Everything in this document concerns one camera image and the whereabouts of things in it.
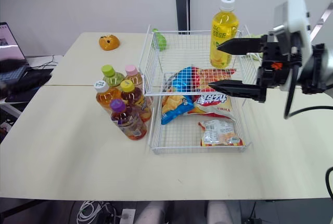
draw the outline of yellow juice bottle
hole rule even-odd
[[[238,19],[233,13],[235,0],[221,0],[220,12],[212,21],[212,37],[210,42],[210,63],[216,68],[225,68],[229,65],[232,56],[226,52],[216,49],[216,47],[234,38],[237,33]]]

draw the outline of blue snack bag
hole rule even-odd
[[[165,84],[164,91],[191,92],[192,67],[186,67],[172,75]],[[162,124],[167,124],[179,115],[194,108],[191,96],[172,95],[162,98]]]
[[[167,124],[179,115],[194,108],[191,96],[172,95],[162,98],[162,124]]]
[[[165,83],[163,91],[191,92],[192,67],[187,67],[175,73]]]

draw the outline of purple bottle cap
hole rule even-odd
[[[126,109],[126,105],[121,99],[113,99],[110,107],[115,112],[122,112]]]

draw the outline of orange toy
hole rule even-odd
[[[114,35],[104,35],[99,38],[99,45],[105,51],[116,49],[119,45],[119,39]]]

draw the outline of green toy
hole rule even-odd
[[[160,32],[158,32],[158,29],[156,28],[154,28],[152,31],[155,33],[155,36],[157,38],[158,49],[160,51],[165,50],[167,48],[167,40],[165,39],[165,37]]]

